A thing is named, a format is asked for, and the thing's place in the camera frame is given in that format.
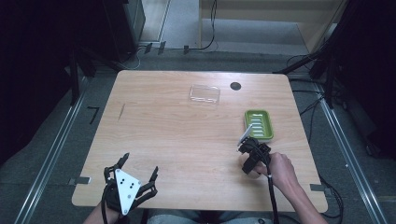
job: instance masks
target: robotic hand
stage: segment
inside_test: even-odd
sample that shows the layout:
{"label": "robotic hand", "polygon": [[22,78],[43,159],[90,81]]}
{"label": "robotic hand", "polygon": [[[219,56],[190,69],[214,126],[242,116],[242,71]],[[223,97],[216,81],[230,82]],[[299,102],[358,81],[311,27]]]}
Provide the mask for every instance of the robotic hand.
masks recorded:
{"label": "robotic hand", "polygon": [[242,154],[248,153],[249,157],[245,161],[242,170],[245,174],[250,173],[256,166],[257,162],[262,161],[267,167],[267,176],[268,176],[268,189],[270,191],[271,203],[274,211],[274,223],[279,223],[279,217],[277,214],[276,208],[276,199],[274,194],[274,184],[272,181],[271,170],[270,170],[270,151],[271,148],[268,147],[265,143],[259,144],[259,141],[253,137],[245,137],[240,141],[240,147],[238,151]]}
{"label": "robotic hand", "polygon": [[105,223],[107,221],[105,202],[108,208],[126,216],[130,210],[154,197],[158,192],[155,187],[158,166],[154,169],[148,183],[141,186],[139,180],[121,170],[128,157],[129,153],[126,153],[114,166],[106,167],[104,170],[106,186],[102,195],[101,207]]}
{"label": "robotic hand", "polygon": [[269,156],[271,148],[268,147],[265,143],[259,144],[259,141],[256,138],[246,137],[242,140],[241,146],[238,151],[240,151],[242,154],[249,154],[249,157],[247,158],[242,167],[242,170],[245,172],[245,174],[250,173],[250,171],[253,170],[253,168],[259,161],[262,161],[268,169],[271,161]]}

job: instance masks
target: person's arm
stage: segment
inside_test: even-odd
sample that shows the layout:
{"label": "person's arm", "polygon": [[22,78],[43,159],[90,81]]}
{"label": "person's arm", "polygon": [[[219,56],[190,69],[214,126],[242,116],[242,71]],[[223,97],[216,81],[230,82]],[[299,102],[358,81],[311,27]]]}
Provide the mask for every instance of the person's arm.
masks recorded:
{"label": "person's arm", "polygon": [[[106,217],[107,217],[107,223],[108,224],[113,224],[116,223],[117,220],[120,218],[120,213],[116,212],[112,209],[106,208]],[[102,209],[101,209],[101,204],[99,203],[90,213],[90,215],[85,219],[84,224],[103,224],[103,217],[102,217]]]}
{"label": "person's arm", "polygon": [[[290,159],[286,155],[277,152],[270,154],[270,157],[270,170],[273,183],[291,203],[300,220],[304,224],[327,223],[327,221],[311,203],[305,191],[298,182]],[[258,164],[254,170],[258,173],[267,175],[267,169],[262,164]]]}

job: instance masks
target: metal rail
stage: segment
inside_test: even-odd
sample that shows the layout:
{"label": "metal rail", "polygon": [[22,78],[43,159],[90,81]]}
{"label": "metal rail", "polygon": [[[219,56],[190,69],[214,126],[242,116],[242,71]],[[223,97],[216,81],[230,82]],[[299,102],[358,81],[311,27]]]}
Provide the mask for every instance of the metal rail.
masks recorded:
{"label": "metal rail", "polygon": [[35,211],[35,207],[40,200],[41,194],[43,193],[44,188],[47,185],[53,167],[55,166],[55,163],[58,160],[59,155],[61,154],[62,148],[64,146],[64,141],[66,140],[67,135],[70,132],[70,128],[73,125],[74,120],[76,119],[79,109],[81,108],[81,104],[84,99],[85,92],[88,89],[88,85],[89,81],[86,77],[84,77],[81,80],[81,95],[78,97],[75,105],[70,106],[64,122],[59,132],[57,133],[54,142],[52,143],[49,154],[44,160],[44,163],[41,166],[41,169],[38,172],[34,183],[28,191],[23,206],[17,216],[17,219],[15,220],[16,224],[30,222],[30,218],[32,217]]}
{"label": "metal rail", "polygon": [[[314,85],[317,91],[323,91],[323,88],[319,84]],[[320,104],[324,114],[326,115],[327,120],[329,121],[335,139],[337,140],[344,159],[346,160],[349,172],[351,173],[355,181],[355,184],[358,188],[359,193],[361,194],[361,198],[366,205],[367,211],[373,223],[387,224],[388,221],[384,215],[384,212],[382,211],[382,208],[378,203],[375,193],[373,192],[369,181],[367,180],[358,160],[355,157],[355,154],[353,153],[350,144],[347,141],[347,137],[344,134],[344,131],[341,128],[341,125],[338,122],[334,111],[329,108],[325,101],[320,101]]]}

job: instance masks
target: gray floor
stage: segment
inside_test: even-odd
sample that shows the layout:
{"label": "gray floor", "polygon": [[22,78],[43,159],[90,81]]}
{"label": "gray floor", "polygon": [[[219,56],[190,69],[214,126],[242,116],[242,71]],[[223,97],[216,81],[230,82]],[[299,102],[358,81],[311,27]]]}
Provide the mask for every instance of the gray floor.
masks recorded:
{"label": "gray floor", "polygon": [[[167,30],[164,31],[163,39],[167,38],[167,47],[171,42],[180,43],[181,46],[186,45],[186,43],[194,43],[193,39],[187,37],[185,40],[181,40],[184,38],[182,35],[172,38],[167,37],[166,32]],[[301,40],[299,36],[295,36],[295,38],[291,41],[292,43],[298,43]],[[298,50],[289,51],[289,49],[282,48],[281,45],[277,48],[279,50],[272,49],[269,52],[250,53],[232,52],[227,49],[218,49],[217,52],[191,51],[187,55],[184,55],[181,50],[170,49],[166,49],[163,54],[159,55],[158,50],[153,49],[147,54],[141,51],[139,60],[137,58],[131,59],[125,65],[133,68],[140,63],[137,68],[140,70],[266,73],[282,69],[292,56],[304,54]],[[299,57],[293,58],[289,63],[298,59]],[[80,174],[104,111],[106,100],[117,76],[114,71],[100,64],[98,64],[97,69],[96,77],[89,79],[89,85],[81,101],[80,110],[77,112],[76,119],[65,139],[59,156],[55,158],[55,166],[52,172],[48,174],[48,183],[42,194],[38,195],[40,197],[37,199],[37,205],[32,207],[33,213],[27,218],[30,223],[81,223],[92,210],[91,207],[76,207],[71,204],[75,187],[67,185],[67,182],[69,178],[77,177]],[[306,74],[307,69],[302,67],[298,70],[298,74],[291,73],[290,77],[306,77]],[[292,81],[290,85],[296,91],[294,96],[300,111],[303,111],[318,99],[312,92],[302,92],[312,91],[313,85],[311,83]],[[42,124],[33,141],[1,166],[0,214],[2,216],[0,216],[0,223],[12,223],[17,219],[29,189],[34,184],[70,108],[70,99],[71,94],[69,92]],[[99,113],[92,124],[90,122],[94,111],[89,109],[88,106],[100,107]],[[392,178],[396,162],[368,156],[365,152],[363,139],[359,136],[348,113],[339,105],[335,105],[334,112],[342,125],[354,155],[361,165],[361,169],[383,208],[388,222],[396,223],[396,215],[393,212],[396,198],[396,179]],[[302,122],[307,136],[309,136],[312,124],[310,146],[318,172],[339,191],[343,198],[345,209],[343,223],[373,223],[323,109],[320,106],[316,108],[312,122],[311,113],[312,110],[302,115]],[[337,215],[339,211],[335,199],[332,195],[329,195],[327,199],[329,203],[327,214]],[[131,212],[130,217],[133,219],[133,223],[138,223],[141,215],[141,209]],[[328,220],[330,223],[338,223],[337,218]],[[292,222],[282,218],[281,223]]]}
{"label": "gray floor", "polygon": [[[170,49],[198,48],[199,1],[171,0],[161,41]],[[203,20],[202,47],[212,39],[210,19]],[[297,24],[215,19],[215,43],[206,51],[302,55],[307,53]]]}

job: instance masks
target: wire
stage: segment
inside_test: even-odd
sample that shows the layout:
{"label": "wire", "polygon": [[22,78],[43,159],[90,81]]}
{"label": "wire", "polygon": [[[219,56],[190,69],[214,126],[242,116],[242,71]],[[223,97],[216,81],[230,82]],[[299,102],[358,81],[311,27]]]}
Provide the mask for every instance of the wire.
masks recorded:
{"label": "wire", "polygon": [[339,217],[340,219],[338,220],[338,223],[342,223],[343,218],[344,218],[344,202],[343,202],[341,195],[321,175],[319,175],[319,179],[320,179],[320,182],[322,182],[324,185],[326,185],[327,188],[332,190],[332,195],[334,196],[335,200],[337,201],[338,208],[339,208],[339,214],[337,216],[329,216],[326,214],[322,214],[322,215],[325,217],[329,217],[329,218],[338,218]]}
{"label": "wire", "polygon": [[106,195],[108,193],[108,189],[109,189],[109,185],[107,184],[105,186],[105,189],[103,190],[102,200],[100,202],[101,209],[102,209],[102,218],[103,218],[103,223],[104,224],[107,224],[107,216],[106,216],[106,209],[105,209],[105,199],[106,199]]}
{"label": "wire", "polygon": [[136,70],[137,68],[140,67],[139,52],[142,51],[143,49],[144,49],[144,48],[139,49],[139,50],[137,51],[136,55],[135,55],[135,57],[136,57],[136,59],[137,59],[137,66],[135,66],[134,68],[129,68],[129,67],[125,66],[125,65],[122,64],[122,63],[117,63],[117,64],[118,64],[119,66],[123,67],[125,70]]}
{"label": "wire", "polygon": [[[217,9],[218,9],[218,0],[214,0],[213,1],[213,4],[212,4],[212,9],[211,9],[211,11],[210,11],[210,23],[211,23],[211,27],[212,27],[212,39],[210,40],[210,42],[209,42],[209,44],[206,46],[206,47],[204,47],[204,48],[194,48],[194,49],[189,49],[189,50],[198,50],[198,51],[202,51],[202,50],[204,50],[204,49],[208,49],[212,44],[213,44],[213,42],[216,42],[216,41],[214,41],[215,40],[215,32],[216,32],[216,30],[215,30],[215,20],[216,20],[216,14],[217,14]],[[174,48],[164,48],[164,49],[169,49],[169,50],[184,50],[184,49],[174,49]]]}
{"label": "wire", "polygon": [[317,106],[317,104],[324,99],[324,96],[320,96],[314,103],[312,103],[311,105],[309,105],[305,110],[303,110],[302,112],[300,112],[300,116],[303,115],[304,113],[306,113],[307,111],[313,109],[314,107]]}
{"label": "wire", "polygon": [[311,142],[311,138],[312,138],[312,129],[313,129],[313,124],[314,124],[314,115],[315,115],[315,110],[317,109],[317,105],[318,105],[319,101],[317,101],[314,105],[314,108],[312,109],[312,113],[311,113],[311,122],[309,124],[309,135],[308,135],[308,143]]}
{"label": "wire", "polygon": [[270,162],[267,160],[267,157],[262,153],[262,151],[258,147],[250,143],[245,143],[245,144],[254,147],[256,149],[257,154],[259,154],[259,156],[264,159],[264,164],[265,167],[267,168],[268,189],[270,191],[271,205],[273,207],[274,223],[279,224],[279,215],[277,213],[276,198],[274,193],[274,183],[272,180],[271,170],[269,166]]}
{"label": "wire", "polygon": [[[296,57],[303,57],[302,59],[308,58],[308,59],[311,60],[311,62],[315,60],[315,59],[311,59],[309,56],[310,56],[309,54],[294,55],[294,56],[288,58],[288,60],[286,61],[286,67],[289,67],[289,62],[290,62],[293,58],[296,58]],[[306,64],[304,64],[304,67],[305,67],[306,69],[308,69],[308,71],[311,70],[311,68],[309,68],[308,66],[306,66]]]}

